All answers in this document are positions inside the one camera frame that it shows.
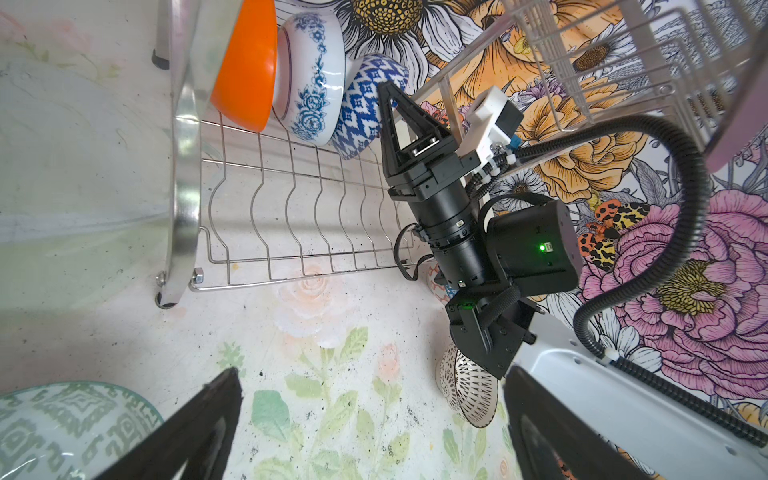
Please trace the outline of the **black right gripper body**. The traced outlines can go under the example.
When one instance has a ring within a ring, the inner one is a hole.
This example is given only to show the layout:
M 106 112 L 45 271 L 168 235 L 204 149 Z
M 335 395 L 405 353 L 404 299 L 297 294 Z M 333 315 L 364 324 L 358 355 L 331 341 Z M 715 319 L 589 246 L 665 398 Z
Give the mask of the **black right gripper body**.
M 390 198 L 408 204 L 420 237 L 429 245 L 452 288 L 497 280 L 480 239 L 477 207 L 461 182 L 479 164 L 474 153 L 443 153 L 422 159 L 402 152 L 383 153 L 383 173 Z

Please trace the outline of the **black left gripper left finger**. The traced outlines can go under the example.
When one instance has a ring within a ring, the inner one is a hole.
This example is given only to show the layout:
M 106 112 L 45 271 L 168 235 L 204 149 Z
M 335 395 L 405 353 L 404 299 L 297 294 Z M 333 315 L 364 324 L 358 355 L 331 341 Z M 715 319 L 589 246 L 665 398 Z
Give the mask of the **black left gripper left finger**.
M 223 370 L 100 479 L 221 479 L 243 401 L 239 371 Z

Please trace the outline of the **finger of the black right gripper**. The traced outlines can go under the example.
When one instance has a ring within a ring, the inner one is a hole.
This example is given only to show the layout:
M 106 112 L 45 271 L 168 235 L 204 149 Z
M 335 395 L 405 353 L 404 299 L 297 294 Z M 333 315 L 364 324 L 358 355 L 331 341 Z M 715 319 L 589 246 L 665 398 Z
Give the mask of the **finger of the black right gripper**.
M 381 150 L 387 180 L 443 180 L 455 167 L 458 143 L 452 133 L 393 81 L 377 86 Z

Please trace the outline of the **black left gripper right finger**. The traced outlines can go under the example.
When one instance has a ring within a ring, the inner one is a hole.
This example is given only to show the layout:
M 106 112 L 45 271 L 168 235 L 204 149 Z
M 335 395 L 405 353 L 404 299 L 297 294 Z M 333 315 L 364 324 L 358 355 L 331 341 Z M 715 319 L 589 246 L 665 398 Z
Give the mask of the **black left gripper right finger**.
M 646 479 L 524 369 L 505 377 L 512 446 L 524 479 Z

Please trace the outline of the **dark blue dotted bowl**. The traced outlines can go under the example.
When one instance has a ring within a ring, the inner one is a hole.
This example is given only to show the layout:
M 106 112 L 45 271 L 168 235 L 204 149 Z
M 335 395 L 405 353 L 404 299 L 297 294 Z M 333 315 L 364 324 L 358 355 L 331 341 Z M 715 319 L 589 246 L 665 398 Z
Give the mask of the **dark blue dotted bowl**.
M 342 159 L 358 156 L 379 136 L 378 85 L 392 81 L 405 89 L 408 78 L 408 69 L 386 55 L 374 53 L 360 59 L 359 68 L 344 94 L 331 137 L 331 144 Z

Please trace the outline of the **blue floral bowl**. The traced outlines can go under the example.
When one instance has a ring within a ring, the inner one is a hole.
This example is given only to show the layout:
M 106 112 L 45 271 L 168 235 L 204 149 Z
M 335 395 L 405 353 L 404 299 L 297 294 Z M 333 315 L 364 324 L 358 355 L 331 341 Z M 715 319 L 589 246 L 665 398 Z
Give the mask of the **blue floral bowl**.
M 302 12 L 279 28 L 272 107 L 290 134 L 316 146 L 330 141 L 346 76 L 342 30 L 336 17 Z

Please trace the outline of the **plain orange bowl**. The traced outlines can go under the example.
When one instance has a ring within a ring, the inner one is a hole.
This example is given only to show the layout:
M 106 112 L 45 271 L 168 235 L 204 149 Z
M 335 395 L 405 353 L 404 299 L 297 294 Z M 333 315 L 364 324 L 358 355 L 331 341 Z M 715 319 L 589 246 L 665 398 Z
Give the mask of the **plain orange bowl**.
M 211 103 L 237 125 L 262 131 L 271 112 L 277 63 L 273 0 L 243 2 Z

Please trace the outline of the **steel two-tier dish rack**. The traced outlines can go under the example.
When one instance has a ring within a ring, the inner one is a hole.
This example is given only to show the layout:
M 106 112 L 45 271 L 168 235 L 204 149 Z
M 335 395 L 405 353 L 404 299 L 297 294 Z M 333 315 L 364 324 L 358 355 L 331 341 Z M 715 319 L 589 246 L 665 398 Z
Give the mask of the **steel two-tier dish rack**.
M 515 99 L 547 102 L 564 133 L 629 113 L 665 113 L 716 149 L 726 189 L 767 192 L 767 118 L 738 107 L 737 78 L 767 48 L 763 1 L 487 1 L 483 32 L 416 92 L 451 127 L 470 84 L 514 69 Z M 381 158 L 351 160 L 271 119 L 263 132 L 195 111 L 172 131 L 171 228 L 156 304 L 186 291 L 255 288 L 388 269 L 405 210 L 387 196 Z

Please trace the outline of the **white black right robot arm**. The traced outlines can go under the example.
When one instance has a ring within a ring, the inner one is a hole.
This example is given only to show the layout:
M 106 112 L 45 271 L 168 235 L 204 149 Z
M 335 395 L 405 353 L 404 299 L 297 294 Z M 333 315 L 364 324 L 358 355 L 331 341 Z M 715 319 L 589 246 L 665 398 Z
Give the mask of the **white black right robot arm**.
M 503 384 L 509 432 L 527 479 L 640 479 L 642 464 L 669 479 L 763 479 L 767 432 L 718 409 L 602 345 L 590 320 L 639 299 L 681 270 L 707 216 L 706 169 L 693 139 L 649 115 L 606 120 L 529 147 L 511 135 L 521 113 L 497 89 L 491 115 L 458 143 L 396 84 L 378 87 L 383 171 L 390 197 L 407 203 L 413 228 L 445 282 L 458 350 Z M 643 133 L 670 153 L 682 180 L 669 240 L 636 277 L 584 303 L 571 328 L 546 326 L 527 298 L 573 289 L 582 258 L 566 205 L 527 194 L 527 208 L 502 217 L 463 185 L 499 164 L 529 166 L 618 133 Z

